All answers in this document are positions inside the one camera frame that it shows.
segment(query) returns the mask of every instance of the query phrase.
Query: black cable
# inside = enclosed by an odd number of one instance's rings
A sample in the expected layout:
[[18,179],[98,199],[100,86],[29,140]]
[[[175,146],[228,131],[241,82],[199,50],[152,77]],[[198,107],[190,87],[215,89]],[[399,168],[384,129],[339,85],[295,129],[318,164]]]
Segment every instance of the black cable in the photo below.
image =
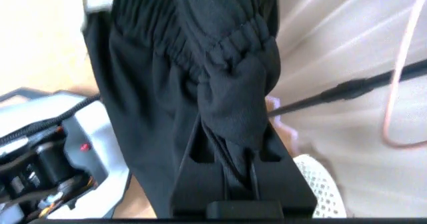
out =
[[[339,100],[351,100],[371,92],[374,89],[390,84],[393,71],[388,71],[370,78],[354,79],[338,84],[336,87],[323,91],[320,94],[308,97],[301,101],[279,107],[270,111],[268,117],[283,115],[292,111],[297,111],[322,103],[329,103]],[[427,59],[414,64],[407,65],[402,70],[400,81],[407,81],[413,78],[427,75]]]
[[84,99],[83,101],[79,102],[78,104],[76,104],[74,107],[70,108],[68,111],[60,114],[57,117],[53,117],[50,119],[45,119],[42,121],[37,121],[31,124],[28,124],[16,131],[13,131],[3,137],[0,137],[0,146],[5,145],[13,140],[16,140],[20,137],[24,137],[24,136],[30,136],[30,135],[34,135],[40,131],[43,131],[47,128],[50,128],[54,125],[58,125],[60,124],[63,120],[68,119],[72,116],[74,116],[74,114],[79,111],[80,109],[88,106],[89,104],[91,104],[94,101],[97,101],[100,99],[100,95],[96,94],[94,96],[88,97],[86,99]]

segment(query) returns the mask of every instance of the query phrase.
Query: white perforated object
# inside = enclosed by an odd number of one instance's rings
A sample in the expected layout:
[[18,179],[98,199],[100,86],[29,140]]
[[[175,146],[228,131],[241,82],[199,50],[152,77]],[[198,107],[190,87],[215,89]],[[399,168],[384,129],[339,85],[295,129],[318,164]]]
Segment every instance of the white perforated object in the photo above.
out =
[[313,218],[347,217],[335,181],[323,165],[309,155],[300,155],[294,161],[318,199]]

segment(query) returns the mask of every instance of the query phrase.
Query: red button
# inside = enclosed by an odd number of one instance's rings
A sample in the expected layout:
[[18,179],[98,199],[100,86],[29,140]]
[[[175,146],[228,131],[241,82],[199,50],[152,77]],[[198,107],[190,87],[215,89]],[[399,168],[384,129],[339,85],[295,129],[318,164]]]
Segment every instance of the red button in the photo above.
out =
[[80,151],[88,151],[91,149],[91,146],[87,143],[81,144]]

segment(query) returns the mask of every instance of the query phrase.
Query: pink cable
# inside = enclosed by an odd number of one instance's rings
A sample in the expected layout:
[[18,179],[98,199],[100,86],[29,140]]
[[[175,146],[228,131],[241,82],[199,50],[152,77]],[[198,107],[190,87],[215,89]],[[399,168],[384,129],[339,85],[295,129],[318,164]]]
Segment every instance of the pink cable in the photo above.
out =
[[399,142],[393,141],[388,136],[388,130],[389,130],[389,126],[392,118],[392,112],[393,112],[394,104],[396,102],[397,94],[398,94],[400,76],[402,74],[402,70],[405,65],[405,60],[408,55],[408,50],[411,44],[412,36],[414,35],[415,26],[418,21],[418,18],[420,17],[422,6],[425,3],[425,1],[426,0],[416,0],[411,10],[411,14],[409,17],[408,24],[406,26],[405,34],[400,44],[399,54],[396,60],[396,66],[394,69],[394,74],[391,82],[390,96],[388,98],[386,113],[384,116],[384,123],[382,128],[382,139],[384,140],[384,143],[387,146],[395,149],[413,149],[413,148],[427,146],[427,141],[405,144],[405,143],[399,143]]

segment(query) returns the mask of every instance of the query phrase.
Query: white plastic panel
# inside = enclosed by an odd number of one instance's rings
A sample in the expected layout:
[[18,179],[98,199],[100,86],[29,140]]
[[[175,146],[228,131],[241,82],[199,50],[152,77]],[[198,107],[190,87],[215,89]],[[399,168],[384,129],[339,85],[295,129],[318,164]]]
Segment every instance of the white plastic panel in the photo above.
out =
[[[282,74],[270,95],[282,105],[357,77],[389,71],[415,0],[280,0]],[[427,59],[427,7],[407,64]],[[390,134],[427,139],[427,77],[403,82]],[[348,216],[427,217],[427,149],[396,151],[382,144],[389,87],[351,101],[282,115],[300,133],[300,151],[335,179]]]

